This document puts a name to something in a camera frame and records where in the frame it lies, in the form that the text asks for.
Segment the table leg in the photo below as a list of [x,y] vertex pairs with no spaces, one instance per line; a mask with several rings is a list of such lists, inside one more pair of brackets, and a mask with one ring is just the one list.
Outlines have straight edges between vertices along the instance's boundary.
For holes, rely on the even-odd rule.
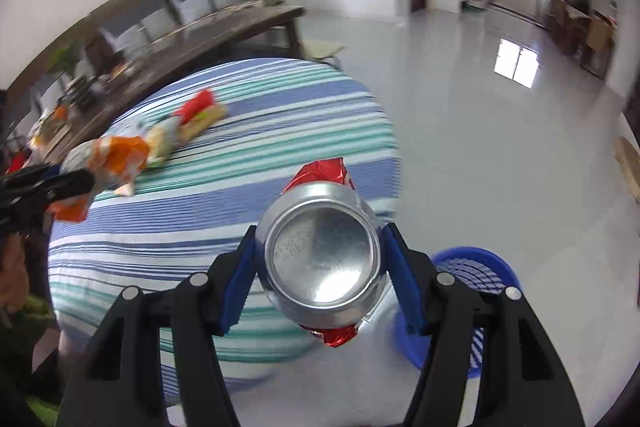
[[291,58],[304,58],[302,54],[302,44],[298,36],[298,25],[296,20],[290,20],[285,24],[287,37],[289,38],[289,54]]

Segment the plastic basket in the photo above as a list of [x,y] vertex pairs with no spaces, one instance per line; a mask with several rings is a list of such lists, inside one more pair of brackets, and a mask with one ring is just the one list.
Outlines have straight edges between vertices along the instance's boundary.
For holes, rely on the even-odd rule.
[[[438,272],[446,271],[474,290],[500,293],[507,286],[520,288],[511,267],[495,253],[482,248],[457,247],[437,253],[431,258]],[[407,359],[422,370],[429,352],[431,336],[421,337],[407,323],[401,311],[396,315],[396,345]],[[482,328],[474,331],[469,357],[468,378],[480,376],[482,367]]]

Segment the round table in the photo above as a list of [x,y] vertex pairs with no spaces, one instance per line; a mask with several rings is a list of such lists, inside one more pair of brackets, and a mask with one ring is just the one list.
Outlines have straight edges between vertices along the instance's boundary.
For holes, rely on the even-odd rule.
[[[399,196],[391,123],[359,82],[324,64],[254,58],[200,71],[119,117],[108,134],[150,123],[204,87],[229,108],[225,120],[136,179],[136,194],[98,195],[82,223],[56,222],[49,284],[63,332],[86,344],[128,285],[172,288],[236,248],[306,163],[343,156],[356,190],[382,221]],[[164,391],[176,401],[170,330],[160,331]],[[254,282],[241,319],[214,339],[230,391],[318,345],[279,314]]]

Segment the dining table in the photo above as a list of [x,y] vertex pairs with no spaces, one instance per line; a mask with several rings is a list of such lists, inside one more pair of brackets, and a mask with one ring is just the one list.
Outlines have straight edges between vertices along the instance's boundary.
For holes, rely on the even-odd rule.
[[[54,223],[48,254],[62,334],[85,346],[124,287],[175,287],[234,250],[305,164],[341,156],[381,223],[394,217],[400,159],[371,92],[327,64],[251,58],[185,76],[130,108],[107,134],[144,133],[202,89],[228,115],[141,172],[135,194],[100,193],[80,223]],[[179,401],[170,329],[161,329],[162,384]],[[231,393],[268,379],[321,342],[278,312],[256,279],[238,324],[214,344]]]

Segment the floor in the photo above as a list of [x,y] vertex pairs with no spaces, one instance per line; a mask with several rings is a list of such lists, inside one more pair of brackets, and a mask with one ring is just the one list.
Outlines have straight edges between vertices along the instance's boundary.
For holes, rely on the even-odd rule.
[[[640,360],[640,208],[613,154],[623,101],[545,32],[500,12],[418,13],[405,25],[309,15],[301,26],[304,38],[348,47],[345,72],[394,122],[407,243],[427,253],[473,245],[508,261],[593,426]],[[501,39],[538,52],[530,88],[494,72]],[[518,68],[515,77],[528,84]],[[419,373],[392,341],[397,306],[391,296],[349,344],[233,395],[241,424],[400,422]],[[472,421],[478,383],[468,382],[460,425]]]

